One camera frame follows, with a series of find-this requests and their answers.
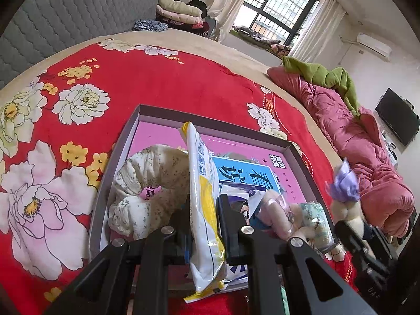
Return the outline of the white curtain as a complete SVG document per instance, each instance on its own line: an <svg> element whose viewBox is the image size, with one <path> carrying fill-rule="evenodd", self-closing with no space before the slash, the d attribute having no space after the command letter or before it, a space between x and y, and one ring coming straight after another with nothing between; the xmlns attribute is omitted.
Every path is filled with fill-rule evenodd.
<svg viewBox="0 0 420 315"><path fill-rule="evenodd" d="M299 36L288 56L302 62L315 63L345 14L345 9L337 0L320 0L303 35Z"/></svg>
<svg viewBox="0 0 420 315"><path fill-rule="evenodd" d="M209 9L209 16L216 20L216 27L211 38L221 43L231 31L234 20L244 0L214 0Z"/></svg>

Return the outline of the yellow white wipes packet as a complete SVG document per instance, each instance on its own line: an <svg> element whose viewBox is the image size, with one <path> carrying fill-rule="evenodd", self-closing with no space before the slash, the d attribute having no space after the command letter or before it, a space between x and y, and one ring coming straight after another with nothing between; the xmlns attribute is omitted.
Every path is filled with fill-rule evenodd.
<svg viewBox="0 0 420 315"><path fill-rule="evenodd" d="M190 185L190 226L193 236L190 272L195 292L187 304L198 302L246 276L243 265L226 263L226 251L219 235L216 201L220 195L219 175L211 152L192 122L179 129L187 145Z"/></svg>

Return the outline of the cartoon printed snack packet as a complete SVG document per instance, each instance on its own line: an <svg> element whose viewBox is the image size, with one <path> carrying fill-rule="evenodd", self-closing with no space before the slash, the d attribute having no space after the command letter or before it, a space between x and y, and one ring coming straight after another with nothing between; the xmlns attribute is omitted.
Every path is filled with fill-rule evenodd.
<svg viewBox="0 0 420 315"><path fill-rule="evenodd" d="M228 196L232 210L239 212L244 217L246 224L259 230L269 230L260 218L261 200L266 193L263 186L249 185L244 183L220 183L220 194Z"/></svg>

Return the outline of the grey cardboard box tray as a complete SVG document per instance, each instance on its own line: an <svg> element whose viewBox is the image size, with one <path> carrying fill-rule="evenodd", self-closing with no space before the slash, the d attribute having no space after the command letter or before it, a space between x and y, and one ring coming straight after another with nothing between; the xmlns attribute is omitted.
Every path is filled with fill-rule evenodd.
<svg viewBox="0 0 420 315"><path fill-rule="evenodd" d="M204 233L216 211L202 201L202 188L208 188L213 197L226 194L231 207L260 230L267 229L260 219L261 199L271 189L282 203L302 208L304 225L315 229L311 244L320 253L338 245L327 205L292 142L215 119L141 104L127 120L105 166L90 224L90 258L119 235L140 239L156 224L168 223L172 187L152 179L127 197L115 187L127 160L151 146L168 146L189 155L193 209L187 220L195 233Z"/></svg>

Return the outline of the stack of folded blankets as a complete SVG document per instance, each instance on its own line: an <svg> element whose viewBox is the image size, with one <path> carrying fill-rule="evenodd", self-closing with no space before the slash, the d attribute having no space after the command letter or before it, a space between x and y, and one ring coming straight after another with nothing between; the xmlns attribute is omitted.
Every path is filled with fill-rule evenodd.
<svg viewBox="0 0 420 315"><path fill-rule="evenodd" d="M208 15L207 5L201 0L187 3L179 0L158 0L156 20L169 28L211 38L216 20Z"/></svg>

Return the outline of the pink plush bunny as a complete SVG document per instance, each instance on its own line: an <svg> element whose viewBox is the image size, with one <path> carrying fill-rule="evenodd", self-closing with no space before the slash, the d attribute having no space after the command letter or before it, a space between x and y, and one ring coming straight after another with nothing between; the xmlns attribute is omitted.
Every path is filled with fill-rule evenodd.
<svg viewBox="0 0 420 315"><path fill-rule="evenodd" d="M284 197L274 190L264 193L257 217L282 240L298 237L307 242L315 238L313 227L303 225L300 204L287 203Z"/></svg>

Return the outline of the blue patterned cloth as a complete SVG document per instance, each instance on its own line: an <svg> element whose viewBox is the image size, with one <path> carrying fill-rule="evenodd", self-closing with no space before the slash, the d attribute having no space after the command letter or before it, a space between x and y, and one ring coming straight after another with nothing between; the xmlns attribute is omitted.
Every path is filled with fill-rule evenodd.
<svg viewBox="0 0 420 315"><path fill-rule="evenodd" d="M132 26L132 31L163 32L169 28L168 24L152 19L139 19Z"/></svg>

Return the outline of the white air conditioner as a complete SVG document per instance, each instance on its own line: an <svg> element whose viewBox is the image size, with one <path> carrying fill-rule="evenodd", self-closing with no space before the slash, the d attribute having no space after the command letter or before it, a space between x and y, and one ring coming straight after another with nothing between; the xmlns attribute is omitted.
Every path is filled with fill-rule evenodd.
<svg viewBox="0 0 420 315"><path fill-rule="evenodd" d="M389 58L392 53L392 49L386 43L383 43L372 36L368 36L365 33L358 33L357 43L373 50L384 58Z"/></svg>

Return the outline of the clothes on window sill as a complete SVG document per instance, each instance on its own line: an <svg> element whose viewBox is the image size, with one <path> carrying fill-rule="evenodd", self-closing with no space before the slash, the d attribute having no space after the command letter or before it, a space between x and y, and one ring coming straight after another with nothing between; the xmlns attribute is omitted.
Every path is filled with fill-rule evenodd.
<svg viewBox="0 0 420 315"><path fill-rule="evenodd" d="M263 50L272 53L273 55L277 56L278 58L282 59L283 56L289 55L291 48L290 46L286 46L281 43L281 40L276 39L268 39L262 36L260 33L251 30L247 27L234 26L231 29L231 34L237 36L238 38L250 43L253 46L257 46L258 48L262 48Z"/></svg>

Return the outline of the white floral scrunchie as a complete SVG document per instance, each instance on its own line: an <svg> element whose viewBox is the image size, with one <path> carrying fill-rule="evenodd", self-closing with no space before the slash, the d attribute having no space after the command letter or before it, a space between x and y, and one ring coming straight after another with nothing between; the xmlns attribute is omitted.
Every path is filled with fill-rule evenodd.
<svg viewBox="0 0 420 315"><path fill-rule="evenodd" d="M116 173L115 201L107 224L115 233L139 240L169 224L189 194L185 150L156 144L129 157Z"/></svg>

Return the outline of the white curtain left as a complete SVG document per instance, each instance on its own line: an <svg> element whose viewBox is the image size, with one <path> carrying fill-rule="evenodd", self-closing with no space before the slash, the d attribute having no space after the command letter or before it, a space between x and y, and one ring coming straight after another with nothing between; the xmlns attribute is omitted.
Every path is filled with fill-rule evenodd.
<svg viewBox="0 0 420 315"><path fill-rule="evenodd" d="M221 43L231 31L234 20L244 0L214 0L209 9L209 16L216 20L216 27L211 38Z"/></svg>

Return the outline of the green blanket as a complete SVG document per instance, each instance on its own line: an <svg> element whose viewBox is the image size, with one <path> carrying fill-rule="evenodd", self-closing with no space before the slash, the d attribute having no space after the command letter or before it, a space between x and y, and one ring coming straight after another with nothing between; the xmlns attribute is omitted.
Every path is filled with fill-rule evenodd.
<svg viewBox="0 0 420 315"><path fill-rule="evenodd" d="M360 116L355 83L343 67L327 70L318 63L306 63L290 56L283 57L283 67L300 75L306 82L332 89L338 93L353 116Z"/></svg>

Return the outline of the black framed window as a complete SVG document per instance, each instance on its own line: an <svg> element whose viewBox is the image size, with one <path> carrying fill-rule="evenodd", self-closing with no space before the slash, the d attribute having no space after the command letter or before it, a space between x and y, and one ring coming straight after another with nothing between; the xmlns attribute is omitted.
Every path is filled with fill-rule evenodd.
<svg viewBox="0 0 420 315"><path fill-rule="evenodd" d="M319 0L244 0L235 27L246 27L269 40L293 46Z"/></svg>

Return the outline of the white plush bear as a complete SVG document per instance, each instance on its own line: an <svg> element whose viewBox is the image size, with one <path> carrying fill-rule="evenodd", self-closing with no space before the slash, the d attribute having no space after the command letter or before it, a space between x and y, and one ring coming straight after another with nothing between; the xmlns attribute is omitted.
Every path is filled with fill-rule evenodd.
<svg viewBox="0 0 420 315"><path fill-rule="evenodd" d="M330 210L335 222L344 221L363 240L372 238L372 227L366 222L360 203L359 179L344 159L334 170L326 191L332 198Z"/></svg>

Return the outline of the green tissue pack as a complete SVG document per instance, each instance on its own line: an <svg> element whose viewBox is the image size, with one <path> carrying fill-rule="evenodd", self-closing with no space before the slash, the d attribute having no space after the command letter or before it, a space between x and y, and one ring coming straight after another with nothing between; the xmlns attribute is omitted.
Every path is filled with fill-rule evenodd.
<svg viewBox="0 0 420 315"><path fill-rule="evenodd" d="M313 243L319 250L326 250L334 242L327 215L320 203L301 203L303 225L312 228L315 232Z"/></svg>

